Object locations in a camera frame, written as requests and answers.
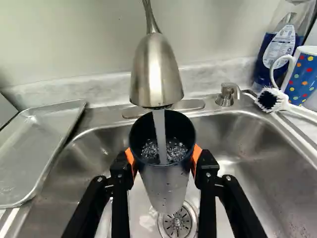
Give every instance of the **baking tray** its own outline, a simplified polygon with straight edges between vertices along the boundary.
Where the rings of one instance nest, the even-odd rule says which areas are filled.
[[[20,206],[42,188],[85,105],[75,100],[29,108],[0,131],[0,209]]]

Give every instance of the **blue dish soap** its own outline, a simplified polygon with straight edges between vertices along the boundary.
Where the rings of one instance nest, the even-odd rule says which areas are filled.
[[[303,44],[304,35],[311,21],[316,0],[284,0],[274,13],[272,31],[266,32],[253,74],[253,89],[260,91],[270,87],[270,66],[283,55],[293,55],[298,46]],[[282,18],[283,12],[291,10]],[[280,78],[288,68],[288,60],[280,60],[274,70],[274,78]]]

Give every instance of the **drain strainer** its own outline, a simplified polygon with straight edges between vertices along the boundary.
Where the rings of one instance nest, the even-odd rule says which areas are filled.
[[[184,201],[178,212],[158,216],[158,229],[163,238],[194,238],[197,230],[195,210]]]

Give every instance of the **stainless steel sink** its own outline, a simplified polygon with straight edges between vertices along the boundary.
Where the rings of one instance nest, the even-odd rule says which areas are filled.
[[[185,114],[195,126],[197,143],[209,149],[219,162],[219,175],[237,177],[268,237],[316,237],[316,157],[247,96],[231,107],[220,107],[214,99],[205,98],[203,109]],[[113,159],[128,147],[128,133],[135,120],[124,119],[124,110],[126,106],[86,112],[41,194],[33,200],[18,237],[62,235],[90,180],[101,174],[109,176]],[[129,199],[132,237],[161,237],[159,215],[151,207],[140,176],[135,179]],[[198,213],[199,191],[192,177],[186,201]],[[223,206],[219,201],[216,206],[218,237],[234,237]]]

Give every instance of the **running water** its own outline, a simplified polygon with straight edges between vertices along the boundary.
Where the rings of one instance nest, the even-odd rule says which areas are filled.
[[[167,165],[167,149],[165,135],[165,109],[152,110],[155,131],[158,141],[158,155],[161,165]]]

